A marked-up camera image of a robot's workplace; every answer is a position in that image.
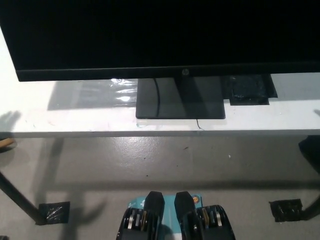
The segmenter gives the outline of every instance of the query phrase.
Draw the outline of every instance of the black monitor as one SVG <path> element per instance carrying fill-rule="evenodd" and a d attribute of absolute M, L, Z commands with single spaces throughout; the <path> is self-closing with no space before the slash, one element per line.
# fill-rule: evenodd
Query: black monitor
<path fill-rule="evenodd" d="M 162 88 L 165 95 L 173 95 L 168 91 L 172 84 L 183 102 L 207 99 L 216 103 L 219 99 L 207 117 L 186 113 L 183 107 L 178 118 L 216 118 L 213 112 L 219 112 L 220 118 L 224 115 L 223 94 L 210 92 L 221 88 L 221 83 L 192 77 L 318 72 L 318 15 L 317 7 L 302 1 L 284 6 L 274 0 L 0 3 L 0 26 L 20 81 L 150 78 L 139 83 L 140 89 L 142 84 L 148 85 L 145 90 L 152 88 L 151 99 L 142 101 L 145 109 L 150 102 L 158 105 Z M 159 80 L 154 81 L 168 77 L 174 82 L 159 86 Z M 138 104 L 143 96 L 138 90 Z M 167 112 L 178 108 L 170 106 Z M 158 107 L 154 111 L 154 104 L 150 108 L 154 113 L 137 116 L 176 118 Z M 197 104 L 188 108 L 208 111 Z"/>

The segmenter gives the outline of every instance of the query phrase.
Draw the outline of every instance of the black metal table leg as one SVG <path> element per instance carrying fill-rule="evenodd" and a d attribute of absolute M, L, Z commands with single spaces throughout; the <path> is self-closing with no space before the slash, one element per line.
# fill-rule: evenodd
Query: black metal table leg
<path fill-rule="evenodd" d="M 47 220 L 39 210 L 22 195 L 15 186 L 0 172 L 0 189 L 14 201 L 37 225 L 45 225 Z"/>
<path fill-rule="evenodd" d="M 42 203 L 38 209 L 1 172 L 0 189 L 28 214 L 36 225 L 68 222 L 70 202 Z"/>

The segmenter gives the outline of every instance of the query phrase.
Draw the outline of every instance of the desk leg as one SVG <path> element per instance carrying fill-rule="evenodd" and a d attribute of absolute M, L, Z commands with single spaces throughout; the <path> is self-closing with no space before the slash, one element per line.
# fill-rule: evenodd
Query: desk leg
<path fill-rule="evenodd" d="M 320 174 L 320 135 L 308 136 L 299 143 L 299 148 L 304 158 Z M 320 215 L 320 196 L 303 211 L 302 218 L 310 220 L 317 215 Z"/>
<path fill-rule="evenodd" d="M 38 209 L 1 172 L 0 189 L 28 214 L 36 225 L 68 223 L 70 202 L 42 203 Z"/>

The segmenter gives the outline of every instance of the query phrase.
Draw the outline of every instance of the floor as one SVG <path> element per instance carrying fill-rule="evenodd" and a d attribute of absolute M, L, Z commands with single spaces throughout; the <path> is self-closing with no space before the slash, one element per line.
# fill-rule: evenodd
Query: floor
<path fill-rule="evenodd" d="M 149 191 L 201 193 L 220 204 L 237 240 L 320 239 L 320 216 L 276 223 L 269 202 L 319 195 L 320 178 L 290 137 L 25 138 L 0 169 L 33 203 L 71 202 L 68 224 L 36 226 L 0 192 L 11 240 L 114 240 L 130 200 Z"/>

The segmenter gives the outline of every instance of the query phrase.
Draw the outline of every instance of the monitor stand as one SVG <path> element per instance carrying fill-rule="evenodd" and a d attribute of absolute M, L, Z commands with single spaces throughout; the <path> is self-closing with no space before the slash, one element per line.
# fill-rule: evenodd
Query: monitor stand
<path fill-rule="evenodd" d="M 138 119 L 224 119 L 220 78 L 142 78 L 138 80 Z"/>

